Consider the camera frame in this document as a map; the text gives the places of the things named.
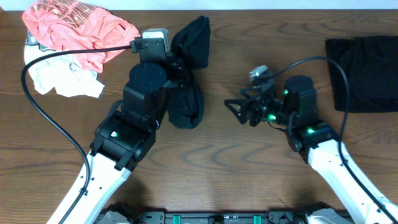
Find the black towel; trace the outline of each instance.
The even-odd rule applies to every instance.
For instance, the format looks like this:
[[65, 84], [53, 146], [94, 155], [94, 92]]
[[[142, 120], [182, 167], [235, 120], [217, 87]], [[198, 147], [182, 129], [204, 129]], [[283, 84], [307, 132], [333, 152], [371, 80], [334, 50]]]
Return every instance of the black towel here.
[[[326, 41], [327, 56], [346, 72], [349, 112], [398, 111], [398, 37], [362, 37]], [[345, 111], [346, 92], [339, 71], [329, 64], [335, 109]]]
[[[200, 16], [192, 21], [173, 38], [171, 51], [182, 57], [189, 69], [208, 66], [210, 50], [209, 18]], [[193, 129], [203, 117], [205, 102], [192, 72], [189, 90], [172, 90], [169, 101], [169, 121], [178, 128]]]

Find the table surface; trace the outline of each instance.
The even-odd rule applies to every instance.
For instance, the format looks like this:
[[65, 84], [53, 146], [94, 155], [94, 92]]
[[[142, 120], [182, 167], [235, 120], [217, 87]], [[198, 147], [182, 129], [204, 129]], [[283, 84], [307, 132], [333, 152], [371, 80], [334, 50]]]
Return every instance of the table surface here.
[[[205, 115], [193, 130], [177, 129], [166, 115], [157, 141], [108, 203], [169, 211], [297, 208], [319, 201], [344, 209], [329, 185], [267, 124], [240, 125], [223, 101], [249, 86], [248, 73], [266, 64], [273, 71], [304, 57], [325, 55], [325, 40], [397, 35], [397, 11], [115, 11], [141, 31], [167, 28], [171, 37], [204, 14], [211, 22], [209, 67], [196, 71]], [[0, 223], [44, 223], [83, 164], [78, 151], [26, 100], [20, 81], [27, 29], [21, 12], [0, 15]], [[99, 99], [38, 94], [39, 105], [86, 152], [111, 104], [122, 98], [138, 55], [125, 51], [104, 65]], [[282, 91], [292, 75], [313, 78], [320, 116], [336, 130], [326, 62], [309, 62], [277, 80]], [[357, 164], [398, 203], [398, 113], [350, 114], [344, 141]]]

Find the green light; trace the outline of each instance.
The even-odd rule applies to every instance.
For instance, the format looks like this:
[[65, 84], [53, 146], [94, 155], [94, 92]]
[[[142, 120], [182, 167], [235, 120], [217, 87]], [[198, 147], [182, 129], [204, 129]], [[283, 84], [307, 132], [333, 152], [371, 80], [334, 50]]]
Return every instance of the green light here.
[[308, 132], [309, 134], [312, 134], [312, 133], [314, 133], [315, 131], [314, 131], [312, 128], [308, 128], [308, 129], [307, 129], [307, 132]]
[[269, 120], [274, 120], [274, 119], [276, 119], [276, 117], [275, 117], [275, 115], [270, 114], [270, 115], [268, 115], [268, 119], [269, 119]]
[[113, 132], [111, 133], [111, 136], [114, 137], [114, 138], [117, 138], [118, 135], [119, 135], [119, 134], [118, 134], [116, 131], [113, 131]]

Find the pink towel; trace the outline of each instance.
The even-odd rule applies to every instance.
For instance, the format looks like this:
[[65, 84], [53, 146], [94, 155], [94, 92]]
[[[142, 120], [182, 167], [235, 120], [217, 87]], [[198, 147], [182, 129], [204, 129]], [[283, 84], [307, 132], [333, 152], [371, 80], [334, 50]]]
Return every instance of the pink towel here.
[[[107, 10], [74, 0], [35, 2], [22, 20], [39, 43], [54, 50], [119, 47], [140, 36], [135, 26]], [[103, 63], [122, 51], [74, 56], [84, 69], [102, 72]]]

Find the fabric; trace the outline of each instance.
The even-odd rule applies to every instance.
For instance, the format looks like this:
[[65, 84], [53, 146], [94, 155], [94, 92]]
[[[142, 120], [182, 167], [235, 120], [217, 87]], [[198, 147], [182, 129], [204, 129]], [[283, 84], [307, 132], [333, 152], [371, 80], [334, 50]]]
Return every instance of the fabric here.
[[[346, 72], [353, 113], [398, 111], [398, 37], [331, 39], [327, 56]], [[345, 111], [346, 91], [339, 71], [329, 64], [335, 109]]]
[[[189, 70], [206, 68], [210, 51], [209, 18], [200, 16], [178, 32], [173, 38], [171, 51], [184, 58]], [[169, 101], [169, 121], [178, 128], [193, 129], [203, 118], [205, 107], [203, 94], [191, 71], [190, 76], [190, 89], [172, 90]]]
[[[26, 64], [55, 52], [59, 51], [44, 47], [28, 33], [24, 52]], [[55, 87], [58, 94], [66, 97], [86, 95], [98, 98], [104, 88], [104, 85], [96, 80], [97, 73], [82, 69], [73, 55], [40, 61], [30, 67], [29, 75], [34, 81], [35, 89], [41, 94], [46, 94]]]
[[[139, 37], [135, 26], [107, 10], [74, 0], [41, 0], [22, 15], [42, 45], [54, 50], [103, 49], [129, 45]], [[103, 71], [103, 63], [123, 50], [75, 54], [83, 69]]]

